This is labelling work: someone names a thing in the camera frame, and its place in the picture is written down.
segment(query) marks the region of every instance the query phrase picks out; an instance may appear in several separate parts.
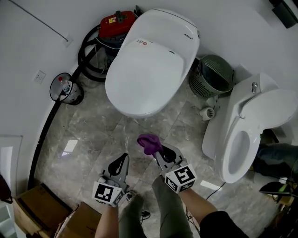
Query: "white wall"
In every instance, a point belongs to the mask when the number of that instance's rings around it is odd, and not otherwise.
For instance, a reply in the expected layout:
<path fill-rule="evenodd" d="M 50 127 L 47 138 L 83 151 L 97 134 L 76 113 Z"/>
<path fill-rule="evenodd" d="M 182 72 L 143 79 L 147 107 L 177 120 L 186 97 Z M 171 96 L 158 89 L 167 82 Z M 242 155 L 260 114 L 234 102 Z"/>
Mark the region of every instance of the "white wall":
<path fill-rule="evenodd" d="M 53 105 L 48 88 L 55 75 L 76 63 L 86 33 L 116 10 L 167 8 L 190 18 L 201 32 L 200 50 L 211 50 L 233 66 L 265 72 L 282 88 L 298 92 L 298 25 L 286 29 L 271 12 L 268 0 L 16 0 L 62 35 L 68 48 L 44 25 L 0 1 L 0 134 L 23 135 L 19 178 L 28 176 L 38 137 Z M 37 70 L 42 85 L 32 82 Z M 298 135 L 298 126 L 292 125 Z"/>

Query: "wall outlet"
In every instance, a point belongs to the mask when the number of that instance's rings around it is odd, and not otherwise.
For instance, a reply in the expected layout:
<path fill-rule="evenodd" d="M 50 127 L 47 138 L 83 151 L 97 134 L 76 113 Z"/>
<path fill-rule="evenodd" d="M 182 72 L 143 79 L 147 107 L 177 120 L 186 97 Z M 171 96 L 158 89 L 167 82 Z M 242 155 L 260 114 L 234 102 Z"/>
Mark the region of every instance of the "wall outlet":
<path fill-rule="evenodd" d="M 33 81 L 41 84 L 43 79 L 45 78 L 45 76 L 46 76 L 46 74 L 39 70 L 37 72 L 36 76 L 34 77 Z"/>

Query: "red vacuum cleaner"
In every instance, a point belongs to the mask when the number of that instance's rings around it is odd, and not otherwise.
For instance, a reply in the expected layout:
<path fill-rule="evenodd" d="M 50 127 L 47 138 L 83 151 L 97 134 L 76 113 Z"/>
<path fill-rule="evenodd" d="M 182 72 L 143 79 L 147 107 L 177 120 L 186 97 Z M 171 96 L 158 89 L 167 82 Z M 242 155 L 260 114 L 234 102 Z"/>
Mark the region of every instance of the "red vacuum cleaner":
<path fill-rule="evenodd" d="M 97 82 L 105 82 L 108 68 L 119 52 L 119 49 L 132 27 L 135 20 L 143 13 L 136 6 L 132 11 L 117 11 L 115 14 L 105 17 L 101 23 L 94 27 L 84 38 L 78 53 L 78 64 L 81 72 L 89 79 Z M 85 55 L 85 48 L 94 46 L 88 56 Z M 106 54 L 106 66 L 100 69 L 90 63 L 90 60 L 97 55 L 97 52 L 104 47 Z"/>

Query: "toilet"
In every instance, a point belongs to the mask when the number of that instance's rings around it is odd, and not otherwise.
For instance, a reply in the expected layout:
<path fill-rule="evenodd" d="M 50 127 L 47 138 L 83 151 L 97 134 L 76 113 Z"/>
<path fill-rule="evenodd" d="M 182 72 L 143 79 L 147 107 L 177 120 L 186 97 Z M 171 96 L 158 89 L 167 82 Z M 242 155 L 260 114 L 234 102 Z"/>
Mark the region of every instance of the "toilet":
<path fill-rule="evenodd" d="M 229 97 L 219 98 L 202 151 L 214 159 L 221 180 L 234 183 L 243 177 L 257 154 L 263 130 L 288 122 L 297 106 L 296 93 L 280 89 L 264 73 L 241 81 Z"/>
<path fill-rule="evenodd" d="M 197 27 L 164 9 L 142 14 L 128 32 L 106 76 L 106 93 L 122 114 L 150 117 L 175 95 L 199 48 Z"/>

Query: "black hose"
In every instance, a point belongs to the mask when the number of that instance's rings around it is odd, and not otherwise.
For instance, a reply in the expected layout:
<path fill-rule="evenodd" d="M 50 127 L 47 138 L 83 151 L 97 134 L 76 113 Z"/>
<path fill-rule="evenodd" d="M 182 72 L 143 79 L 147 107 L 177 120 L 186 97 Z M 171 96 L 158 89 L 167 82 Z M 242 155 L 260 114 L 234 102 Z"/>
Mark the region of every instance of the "black hose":
<path fill-rule="evenodd" d="M 99 51 L 103 44 L 101 44 L 97 39 L 89 40 L 89 38 L 96 32 L 99 31 L 100 24 L 94 27 L 84 38 L 82 42 L 82 46 L 78 53 L 78 64 L 81 72 L 89 79 L 97 81 L 97 82 L 105 82 L 106 81 L 106 74 L 108 72 L 108 69 L 99 69 L 94 67 L 90 64 L 90 60 L 93 58 L 93 56 L 96 54 L 96 51 Z M 85 48 L 91 45 L 95 45 L 91 52 L 88 54 L 88 59 L 85 56 Z"/>

